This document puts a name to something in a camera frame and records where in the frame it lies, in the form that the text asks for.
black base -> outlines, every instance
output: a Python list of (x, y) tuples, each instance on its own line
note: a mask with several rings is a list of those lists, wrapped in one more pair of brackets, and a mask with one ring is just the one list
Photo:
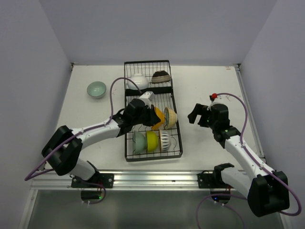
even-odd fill
[[(101, 181), (102, 185), (104, 188), (112, 188), (113, 187), (113, 182), (114, 182), (114, 174), (113, 173), (100, 173), (98, 175), (98, 180)], [(87, 185), (82, 183), (80, 180), (77, 178), (72, 179), (71, 187), (74, 188), (91, 188), (95, 187), (94, 185)]]
[[(227, 191), (211, 191), (210, 194), (228, 194), (230, 195), (231, 192), (229, 190)], [(231, 197), (230, 196), (213, 196), (211, 197), (212, 200), (216, 201), (216, 202), (219, 202), (219, 203), (222, 203), (222, 204), (227, 204)]]
[(86, 191), (82, 190), (81, 191), (81, 200), (90, 200), (90, 199), (100, 199), (101, 198), (101, 191)]
[(222, 184), (215, 180), (213, 173), (202, 173), (197, 174), (198, 177), (198, 188), (227, 188), (227, 184)]

white bowl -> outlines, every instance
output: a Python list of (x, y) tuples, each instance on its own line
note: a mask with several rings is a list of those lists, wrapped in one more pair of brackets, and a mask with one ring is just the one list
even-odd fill
[(159, 130), (160, 151), (168, 151), (171, 147), (171, 136), (166, 130)]
[[(134, 74), (130, 79), (139, 87), (140, 90), (149, 87), (149, 82), (147, 78), (140, 73)], [(132, 90), (138, 90), (130, 81), (127, 82), (127, 85)]]

dish rack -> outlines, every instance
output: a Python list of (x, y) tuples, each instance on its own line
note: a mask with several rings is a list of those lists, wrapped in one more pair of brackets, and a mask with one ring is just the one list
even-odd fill
[[(165, 83), (151, 83), (151, 78), (156, 71), (165, 70), (170, 76), (171, 81)], [(124, 77), (131, 78), (134, 74), (141, 73), (147, 77), (149, 81), (149, 88), (143, 89), (142, 92), (151, 91), (155, 94), (152, 104), (158, 107), (162, 112), (165, 107), (174, 110), (177, 113), (175, 98), (173, 93), (173, 79), (171, 73), (171, 66), (168, 60), (160, 61), (134, 61), (124, 63)], [(140, 93), (137, 90), (131, 90), (127, 86), (126, 80), (124, 80), (125, 87), (125, 108), (129, 102), (135, 98), (140, 97)], [(179, 121), (170, 129), (166, 130), (171, 136), (172, 145), (166, 152), (161, 152), (158, 147), (153, 152), (143, 152), (138, 155), (134, 155), (132, 151), (132, 133), (138, 131), (145, 135), (146, 131), (154, 131), (159, 137), (159, 130), (152, 130), (149, 126), (136, 125), (132, 128), (131, 132), (125, 134), (125, 159), (128, 162), (132, 161), (145, 161), (145, 160), (158, 160), (158, 159), (170, 159), (179, 158), (182, 156), (182, 141), (179, 128)]]

green bowl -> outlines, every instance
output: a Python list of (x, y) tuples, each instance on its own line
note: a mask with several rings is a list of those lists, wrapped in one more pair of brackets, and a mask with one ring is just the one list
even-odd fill
[(147, 148), (146, 137), (140, 132), (134, 131), (132, 135), (132, 152), (140, 154)]
[(87, 93), (94, 99), (102, 98), (106, 93), (106, 85), (103, 82), (95, 81), (87, 87)]

white table surface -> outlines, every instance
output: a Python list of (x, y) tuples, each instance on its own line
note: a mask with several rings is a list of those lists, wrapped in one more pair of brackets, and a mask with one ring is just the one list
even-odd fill
[[(123, 73), (123, 65), (74, 66), (58, 127), (67, 125), (68, 128), (79, 128), (107, 119), (110, 116), (110, 85), (115, 78), (123, 76)], [(209, 95), (212, 93), (228, 92), (242, 98), (234, 67), (172, 66), (172, 78), (183, 145), (181, 158), (126, 162), (123, 136), (87, 147), (82, 150), (80, 158), (92, 162), (98, 169), (204, 170), (228, 162), (237, 169), (242, 169), (233, 156), (214, 140), (211, 129), (192, 125), (187, 119), (196, 103), (210, 104)], [(94, 81), (102, 81), (107, 86), (107, 94), (100, 100), (90, 98), (86, 92), (87, 86)], [(123, 81), (116, 83), (112, 97), (114, 112), (124, 108)], [(241, 131), (244, 123), (243, 107), (232, 97), (223, 96), (222, 99), (229, 107), (231, 124)], [(256, 152), (250, 124), (244, 137)]]

